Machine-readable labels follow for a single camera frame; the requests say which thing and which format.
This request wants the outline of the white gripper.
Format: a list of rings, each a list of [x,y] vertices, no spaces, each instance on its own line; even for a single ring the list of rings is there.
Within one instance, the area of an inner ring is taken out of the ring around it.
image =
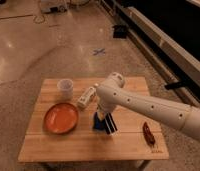
[[[98,101],[97,116],[100,120],[103,120],[104,129],[107,134],[114,133],[118,130],[111,115],[111,113],[115,110],[116,106],[117,104],[115,102],[105,101],[103,99],[100,99]],[[105,118],[107,115],[109,118],[109,124],[107,123]]]

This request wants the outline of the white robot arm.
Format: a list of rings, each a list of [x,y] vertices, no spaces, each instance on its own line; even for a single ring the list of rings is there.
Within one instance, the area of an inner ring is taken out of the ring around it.
[[[140,95],[124,89],[125,79],[111,73],[96,87],[98,106],[103,114],[117,105],[138,112],[200,142],[200,108],[158,97]]]

